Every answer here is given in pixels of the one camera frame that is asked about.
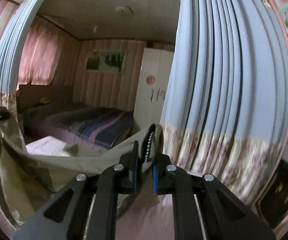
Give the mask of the khaki and white garment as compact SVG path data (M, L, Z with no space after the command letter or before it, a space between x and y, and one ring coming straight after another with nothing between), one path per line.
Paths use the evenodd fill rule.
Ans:
M15 229L77 174L101 174L123 154L131 152L135 141L139 143L139 152L144 153L149 135L154 134L150 158L142 167L143 178L152 166L152 158L163 149L162 127L151 124L109 151L97 152L74 144L65 148L72 152L70 156L30 154L15 118L6 107L0 107L0 111L7 117L0 120L0 208Z

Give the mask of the brown wooden headboard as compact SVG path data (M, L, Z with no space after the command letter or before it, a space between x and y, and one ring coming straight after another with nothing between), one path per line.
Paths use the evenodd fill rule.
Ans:
M40 104L41 99L47 102L72 102L73 88L64 85L19 85L17 90L17 111Z

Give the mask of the pink floral bed sheet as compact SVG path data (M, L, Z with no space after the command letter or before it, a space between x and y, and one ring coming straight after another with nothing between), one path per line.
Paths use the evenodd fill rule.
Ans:
M45 137L26 145L28 161L38 169L45 169L51 176L51 186L59 190L76 173L100 174L116 164L120 156L132 150L133 139L128 138L109 151L91 150L83 145L69 145L52 137ZM50 199L49 193L32 187L14 191L13 200L24 205L13 217L18 225ZM174 218L170 195L157 196L152 182L147 178L142 190L135 195L119 195L117 206L116 239L174 239ZM12 239L16 227L10 223L2 210L0 201L0 229L7 239Z

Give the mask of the yellow object on headboard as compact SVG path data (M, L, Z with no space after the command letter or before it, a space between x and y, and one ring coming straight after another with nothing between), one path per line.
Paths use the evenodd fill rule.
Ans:
M48 98L40 98L40 104L46 105L51 103L51 100Z

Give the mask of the pink window curtain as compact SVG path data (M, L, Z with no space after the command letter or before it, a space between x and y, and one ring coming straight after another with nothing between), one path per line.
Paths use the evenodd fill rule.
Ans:
M17 85L48 85L54 78L64 38L34 20L22 50Z

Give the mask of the black television set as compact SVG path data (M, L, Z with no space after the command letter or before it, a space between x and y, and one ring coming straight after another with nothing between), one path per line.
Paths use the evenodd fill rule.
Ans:
M281 160L257 204L259 217L274 229L288 214L288 143Z

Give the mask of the blue pink striped blanket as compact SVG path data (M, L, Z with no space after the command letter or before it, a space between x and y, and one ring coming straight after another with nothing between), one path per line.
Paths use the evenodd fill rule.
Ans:
M79 103L39 106L23 113L24 132L28 137L52 136L96 151L110 150L124 141L130 134L133 120L133 111Z

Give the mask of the blue floral curtain right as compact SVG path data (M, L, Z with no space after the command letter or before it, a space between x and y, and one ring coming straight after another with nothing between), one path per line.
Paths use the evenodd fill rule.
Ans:
M164 154L252 204L288 128L288 51L268 0L180 0Z

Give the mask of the white wardrobe with stickers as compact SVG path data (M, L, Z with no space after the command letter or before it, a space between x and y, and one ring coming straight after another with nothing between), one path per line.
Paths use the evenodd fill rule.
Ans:
M133 134L160 122L173 55L172 51L144 49L134 107Z

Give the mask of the round ceiling lamp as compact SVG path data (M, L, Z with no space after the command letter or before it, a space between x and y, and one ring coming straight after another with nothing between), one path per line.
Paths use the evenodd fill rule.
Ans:
M124 5L116 6L115 12L120 15L132 15L133 14L132 9Z

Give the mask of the landscape wall poster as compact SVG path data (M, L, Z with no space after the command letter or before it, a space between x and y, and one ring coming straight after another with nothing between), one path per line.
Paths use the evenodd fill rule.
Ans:
M114 75L123 75L127 55L127 50L93 50L87 56L85 70Z

